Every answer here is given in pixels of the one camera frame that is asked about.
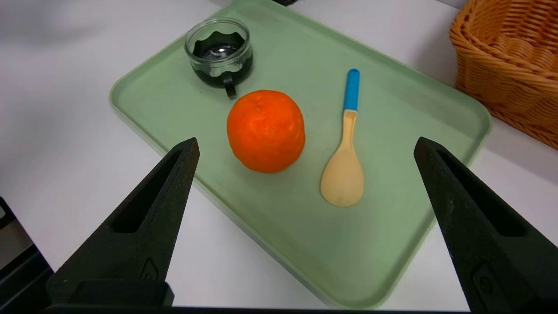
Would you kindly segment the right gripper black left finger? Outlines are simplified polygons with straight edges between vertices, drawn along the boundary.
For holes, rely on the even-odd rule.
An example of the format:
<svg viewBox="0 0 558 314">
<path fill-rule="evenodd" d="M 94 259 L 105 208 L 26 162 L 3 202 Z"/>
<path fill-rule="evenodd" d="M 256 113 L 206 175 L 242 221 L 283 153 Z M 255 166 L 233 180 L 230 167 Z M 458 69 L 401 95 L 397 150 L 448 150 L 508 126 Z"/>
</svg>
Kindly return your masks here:
<svg viewBox="0 0 558 314">
<path fill-rule="evenodd" d="M 54 305 L 173 304 L 166 276 L 199 157 L 191 138 L 162 158 L 50 277 Z"/>
</svg>

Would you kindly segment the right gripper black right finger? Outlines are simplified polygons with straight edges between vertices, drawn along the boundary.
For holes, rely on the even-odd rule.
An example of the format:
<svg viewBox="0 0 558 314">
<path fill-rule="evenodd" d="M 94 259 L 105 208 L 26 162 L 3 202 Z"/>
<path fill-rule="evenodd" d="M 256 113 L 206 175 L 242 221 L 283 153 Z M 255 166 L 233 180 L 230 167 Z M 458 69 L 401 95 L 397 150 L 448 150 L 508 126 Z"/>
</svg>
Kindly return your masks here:
<svg viewBox="0 0 558 314">
<path fill-rule="evenodd" d="M 556 313 L 556 245 L 441 144 L 413 156 L 471 312 Z"/>
</svg>

